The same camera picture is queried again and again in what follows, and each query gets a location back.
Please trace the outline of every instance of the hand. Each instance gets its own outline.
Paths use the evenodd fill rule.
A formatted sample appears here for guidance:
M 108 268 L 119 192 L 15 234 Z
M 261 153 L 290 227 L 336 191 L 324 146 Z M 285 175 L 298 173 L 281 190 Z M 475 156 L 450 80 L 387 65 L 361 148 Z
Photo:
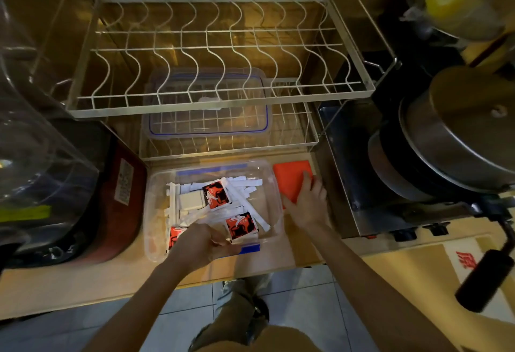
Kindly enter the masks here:
M 294 223 L 305 231 L 310 231 L 318 225 L 325 225 L 326 197 L 327 191 L 322 186 L 322 181 L 314 176 L 313 185 L 311 185 L 311 177 L 307 172 L 304 172 L 297 204 L 293 204 L 285 195 L 281 194 L 283 204 L 292 216 Z
M 229 243 L 222 233 L 203 223 L 193 223 L 182 233 L 163 264 L 169 264 L 186 277 L 219 257 L 241 252 L 241 245 Z

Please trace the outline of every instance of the floor tile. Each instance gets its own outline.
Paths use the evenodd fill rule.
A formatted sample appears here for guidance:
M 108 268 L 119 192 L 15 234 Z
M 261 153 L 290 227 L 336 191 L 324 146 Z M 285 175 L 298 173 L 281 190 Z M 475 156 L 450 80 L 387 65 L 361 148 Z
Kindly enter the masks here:
M 2 352 L 57 352 L 65 351 L 68 334 L 47 336 L 2 344 Z
M 68 333 L 66 352 L 80 352 L 99 329 L 81 329 Z
M 140 352 L 187 351 L 200 329 L 211 322 L 212 306 L 162 314 L 154 323 Z
M 271 324 L 299 329 L 323 352 L 350 352 L 333 283 L 270 294 L 263 299 Z
M 311 268 L 295 268 L 273 272 L 268 277 L 267 285 L 259 289 L 257 295 L 273 294 L 333 282 L 333 276 L 327 265 L 314 265 Z M 216 303 L 221 290 L 222 282 L 213 283 L 213 303 Z
M 335 284 L 335 288 L 341 312 L 344 316 L 352 352 L 379 352 L 379 349 L 370 336 L 370 333 L 363 322 L 361 322 L 361 319 L 357 315 L 351 303 L 347 300 L 347 297 L 341 290 L 340 286 Z
M 175 290 L 165 303 L 161 314 L 172 313 L 179 310 L 194 309 L 213 304 L 213 291 L 211 284 L 197 287 L 187 287 Z
M 76 307 L 70 330 L 95 328 L 105 324 L 129 299 L 95 303 L 93 305 Z
M 66 333 L 71 329 L 72 319 L 73 310 L 58 310 L 16 321 L 0 331 L 0 342 Z

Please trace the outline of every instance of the person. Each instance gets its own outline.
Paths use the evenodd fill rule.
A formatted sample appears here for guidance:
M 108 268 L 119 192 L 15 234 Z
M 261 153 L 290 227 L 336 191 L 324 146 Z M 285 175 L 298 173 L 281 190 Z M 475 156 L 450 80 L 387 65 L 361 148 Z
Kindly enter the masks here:
M 331 269 L 378 349 L 456 352 L 453 344 L 396 289 L 349 249 L 328 224 L 326 190 L 305 172 L 297 204 L 282 196 L 294 223 L 304 230 Z M 206 224 L 191 225 L 136 294 L 90 340 L 83 351 L 136 352 L 179 282 L 218 257 L 241 247 Z M 319 351 L 296 329 L 267 325 L 266 306 L 246 280 L 225 283 L 216 318 L 192 341 L 190 352 Z M 161 350 L 168 350 L 163 345 Z

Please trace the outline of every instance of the dish rack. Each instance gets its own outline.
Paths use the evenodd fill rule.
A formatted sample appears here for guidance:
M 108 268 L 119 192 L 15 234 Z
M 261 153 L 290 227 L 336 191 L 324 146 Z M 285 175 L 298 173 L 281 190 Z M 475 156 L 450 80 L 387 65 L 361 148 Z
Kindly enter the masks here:
M 366 66 L 381 70 L 380 82 L 396 63 L 357 1 L 392 54 L 386 70 L 363 59 L 334 0 L 96 0 L 71 86 L 54 97 L 77 119 L 109 123 L 130 116 L 139 127 L 132 148 L 145 161 L 314 146 L 321 132 L 313 102 L 369 97 L 377 82 Z M 335 57 L 347 67 L 338 82 Z M 190 69 L 192 80 L 172 88 L 182 68 Z M 222 75 L 198 87 L 206 68 Z M 244 75 L 242 85 L 224 82 L 235 68 Z M 149 88 L 155 71 L 163 81 Z M 251 82 L 256 72 L 262 84 Z M 207 128 L 206 117 L 220 109 L 229 112 L 224 118 L 231 126 L 243 118 L 245 128 L 266 109 L 270 126 L 218 136 L 159 137 L 145 130 L 151 123 L 177 127 L 183 111 L 202 117 L 194 130 Z

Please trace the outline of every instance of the yellow object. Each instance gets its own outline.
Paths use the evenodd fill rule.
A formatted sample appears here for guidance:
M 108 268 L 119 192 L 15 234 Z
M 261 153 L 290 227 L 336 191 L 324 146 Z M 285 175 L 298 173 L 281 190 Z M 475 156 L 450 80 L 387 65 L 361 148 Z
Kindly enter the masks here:
M 426 10 L 434 20 L 447 19 L 466 13 L 480 5 L 480 0 L 425 0 Z
M 0 222 L 46 219 L 50 216 L 51 210 L 51 206 L 35 206 L 25 208 L 0 207 Z

